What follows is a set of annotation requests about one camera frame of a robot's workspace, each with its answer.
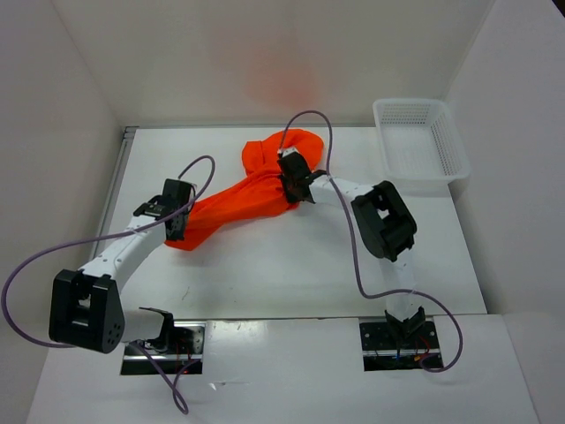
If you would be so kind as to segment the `orange mesh shorts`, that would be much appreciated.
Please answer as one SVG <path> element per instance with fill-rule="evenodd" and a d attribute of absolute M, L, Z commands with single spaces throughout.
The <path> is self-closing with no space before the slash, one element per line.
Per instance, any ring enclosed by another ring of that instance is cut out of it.
<path fill-rule="evenodd" d="M 245 178 L 235 185 L 196 201 L 185 228 L 185 238 L 167 241 L 166 246 L 193 251 L 222 226 L 238 221 L 274 217 L 297 207 L 286 200 L 279 175 L 277 150 L 296 148 L 310 170 L 320 163 L 322 138 L 302 129 L 277 132 L 264 140 L 246 142 L 242 153 Z"/>

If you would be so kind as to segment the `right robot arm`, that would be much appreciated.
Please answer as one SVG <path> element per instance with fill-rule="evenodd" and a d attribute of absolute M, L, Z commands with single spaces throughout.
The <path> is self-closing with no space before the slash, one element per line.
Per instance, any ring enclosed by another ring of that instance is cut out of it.
<path fill-rule="evenodd" d="M 410 345 L 426 316 L 421 304 L 413 299 L 416 280 L 412 248 L 417 225 L 395 186 L 388 181 L 362 185 L 332 177 L 324 170 L 312 171 L 295 148 L 281 150 L 277 163 L 288 201 L 343 208 L 356 278 L 360 278 L 359 236 L 366 251 L 378 260 L 383 275 L 385 291 L 380 296 L 386 299 L 388 340 L 397 350 Z"/>

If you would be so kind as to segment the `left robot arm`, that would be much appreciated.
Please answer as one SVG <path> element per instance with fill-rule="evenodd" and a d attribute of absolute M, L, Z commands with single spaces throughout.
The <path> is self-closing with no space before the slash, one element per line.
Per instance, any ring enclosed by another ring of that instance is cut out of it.
<path fill-rule="evenodd" d="M 80 269 L 60 271 L 52 288 L 49 338 L 102 353 L 139 340 L 158 353 L 172 349 L 173 315 L 153 307 L 125 311 L 120 293 L 156 248 L 184 237 L 194 197 L 194 185 L 166 179 L 162 193 L 132 213 L 123 237 Z"/>

